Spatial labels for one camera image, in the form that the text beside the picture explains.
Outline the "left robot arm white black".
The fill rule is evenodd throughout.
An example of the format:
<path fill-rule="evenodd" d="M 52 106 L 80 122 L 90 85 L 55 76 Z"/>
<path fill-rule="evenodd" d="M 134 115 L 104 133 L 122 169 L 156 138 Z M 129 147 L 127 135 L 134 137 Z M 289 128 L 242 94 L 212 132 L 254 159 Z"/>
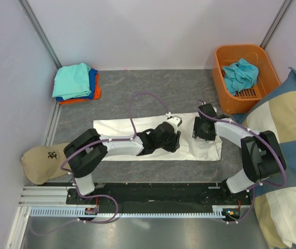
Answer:
<path fill-rule="evenodd" d="M 154 129 L 131 136 L 106 136 L 96 129 L 88 129 L 63 150 L 78 189 L 78 198 L 84 204 L 96 198 L 92 173 L 102 159 L 111 156 L 146 156 L 158 149 L 174 153 L 180 147 L 181 132 L 169 122 Z"/>

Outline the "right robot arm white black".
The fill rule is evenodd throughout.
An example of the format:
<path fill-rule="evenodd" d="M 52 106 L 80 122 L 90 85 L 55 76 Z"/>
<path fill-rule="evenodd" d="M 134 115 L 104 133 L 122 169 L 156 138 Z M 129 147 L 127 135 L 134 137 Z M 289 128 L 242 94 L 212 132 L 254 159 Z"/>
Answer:
<path fill-rule="evenodd" d="M 210 103 L 202 102 L 197 110 L 193 138 L 214 141 L 219 136 L 241 150 L 243 168 L 221 183 L 219 196 L 223 203 L 232 204 L 239 192 L 249 192 L 263 183 L 286 186 L 286 162 L 274 132 L 251 130 L 227 115 L 217 115 Z"/>

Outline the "white printed t shirt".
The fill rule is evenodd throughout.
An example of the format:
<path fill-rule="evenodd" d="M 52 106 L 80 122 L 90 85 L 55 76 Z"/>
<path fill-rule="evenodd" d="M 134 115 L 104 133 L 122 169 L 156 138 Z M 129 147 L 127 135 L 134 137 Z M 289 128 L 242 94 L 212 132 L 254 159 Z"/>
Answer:
<path fill-rule="evenodd" d="M 192 138 L 195 117 L 198 113 L 176 114 L 182 118 L 179 126 L 180 147 L 171 153 L 163 149 L 157 149 L 146 156 L 110 156 L 103 161 L 219 161 L 221 159 L 222 140 L 217 137 L 214 141 L 205 141 Z M 133 127 L 129 119 L 95 120 L 93 128 L 101 135 L 126 136 L 133 134 Z"/>

